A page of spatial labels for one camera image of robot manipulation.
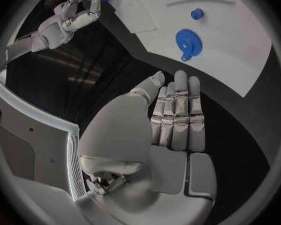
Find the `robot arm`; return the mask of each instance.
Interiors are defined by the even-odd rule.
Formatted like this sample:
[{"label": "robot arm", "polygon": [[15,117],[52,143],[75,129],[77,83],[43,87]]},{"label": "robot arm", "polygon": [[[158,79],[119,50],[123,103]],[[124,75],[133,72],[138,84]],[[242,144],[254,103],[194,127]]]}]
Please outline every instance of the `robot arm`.
[{"label": "robot arm", "polygon": [[28,52],[55,49],[69,42],[76,30],[98,20],[101,0],[91,0],[89,9],[77,13],[78,3],[81,1],[68,0],[58,5],[54,9],[55,15],[44,21],[37,31],[7,47],[6,62],[9,63]]}]

